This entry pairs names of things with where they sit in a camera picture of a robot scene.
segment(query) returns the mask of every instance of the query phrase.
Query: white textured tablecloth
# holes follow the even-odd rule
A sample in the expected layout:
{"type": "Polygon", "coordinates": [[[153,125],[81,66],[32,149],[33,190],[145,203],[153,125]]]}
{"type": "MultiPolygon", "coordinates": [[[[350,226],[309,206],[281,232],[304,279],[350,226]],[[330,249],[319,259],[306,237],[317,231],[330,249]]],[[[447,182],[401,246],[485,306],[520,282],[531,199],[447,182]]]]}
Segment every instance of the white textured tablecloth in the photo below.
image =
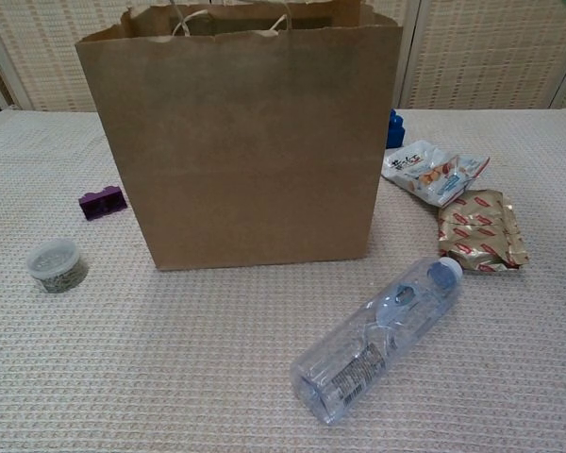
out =
{"type": "Polygon", "coordinates": [[[96,114],[0,114],[0,451],[566,452],[566,110],[403,111],[406,143],[491,156],[531,263],[463,296],[334,428],[290,362],[415,259],[436,211],[381,181],[364,260],[160,273],[96,114]],[[42,294],[27,252],[69,237],[90,265],[42,294]]]}

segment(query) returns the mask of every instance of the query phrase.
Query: candy wrapper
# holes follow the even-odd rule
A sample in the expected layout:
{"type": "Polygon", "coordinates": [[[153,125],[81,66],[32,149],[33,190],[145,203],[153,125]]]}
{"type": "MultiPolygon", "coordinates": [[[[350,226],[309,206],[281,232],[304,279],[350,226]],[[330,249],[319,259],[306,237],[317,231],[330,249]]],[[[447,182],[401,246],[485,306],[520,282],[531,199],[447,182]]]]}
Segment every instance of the candy wrapper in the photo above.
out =
{"type": "Polygon", "coordinates": [[[468,191],[439,211],[440,249],[464,269],[518,269],[528,255],[511,202],[497,191],[468,191]]]}
{"type": "Polygon", "coordinates": [[[383,176],[430,205],[444,207],[464,193],[490,158],[452,155],[419,140],[386,153],[383,176]]]}

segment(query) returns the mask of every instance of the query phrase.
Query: container lid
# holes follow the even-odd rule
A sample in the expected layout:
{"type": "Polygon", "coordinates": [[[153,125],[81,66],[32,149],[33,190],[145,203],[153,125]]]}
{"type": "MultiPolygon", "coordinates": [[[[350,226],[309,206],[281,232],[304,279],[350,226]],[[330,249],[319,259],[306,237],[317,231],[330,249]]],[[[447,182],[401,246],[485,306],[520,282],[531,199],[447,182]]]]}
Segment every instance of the container lid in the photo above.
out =
{"type": "Polygon", "coordinates": [[[79,260],[79,250],[69,239],[55,239],[43,243],[27,256],[27,271],[37,279],[45,280],[65,274],[79,260]]]}
{"type": "Polygon", "coordinates": [[[444,264],[446,267],[449,267],[453,271],[453,274],[455,274],[457,281],[461,280],[461,278],[463,277],[463,269],[461,269],[461,264],[449,257],[442,257],[438,260],[438,262],[440,264],[444,264]]]}

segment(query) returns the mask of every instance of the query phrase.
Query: plastic water bottle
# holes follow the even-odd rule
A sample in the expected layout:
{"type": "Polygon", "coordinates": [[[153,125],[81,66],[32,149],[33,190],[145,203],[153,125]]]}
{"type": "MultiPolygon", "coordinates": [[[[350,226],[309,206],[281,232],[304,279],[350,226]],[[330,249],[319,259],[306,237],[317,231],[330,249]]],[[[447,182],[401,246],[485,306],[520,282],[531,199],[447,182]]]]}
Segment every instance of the plastic water bottle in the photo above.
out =
{"type": "Polygon", "coordinates": [[[461,266],[450,258],[416,261],[291,365],[297,396],[330,425],[455,303],[461,266]]]}

